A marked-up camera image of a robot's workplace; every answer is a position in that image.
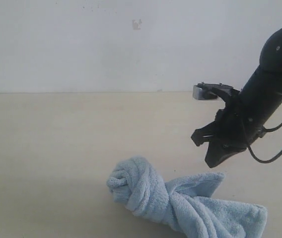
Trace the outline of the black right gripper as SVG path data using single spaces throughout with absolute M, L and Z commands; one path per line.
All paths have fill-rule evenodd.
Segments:
M 267 133 L 266 109 L 266 90 L 234 90 L 225 108 L 217 112 L 215 121 L 193 132 L 191 140 L 196 146 L 209 142 L 205 156 L 209 168 L 244 152 L 248 144 Z

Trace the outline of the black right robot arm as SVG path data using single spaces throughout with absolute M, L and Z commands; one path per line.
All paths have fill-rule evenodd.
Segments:
M 213 122 L 196 129 L 191 135 L 196 146 L 205 142 L 209 144 L 205 156 L 209 168 L 215 168 L 245 150 L 262 164 L 278 159 L 282 149 L 271 159 L 261 160 L 251 144 L 282 127 L 282 122 L 273 128 L 264 126 L 282 104 L 282 29 L 265 42 L 259 65 L 241 90 L 221 83 L 202 82 L 194 85 L 193 98 L 202 101 L 221 98 L 225 102 L 225 107 L 217 111 Z

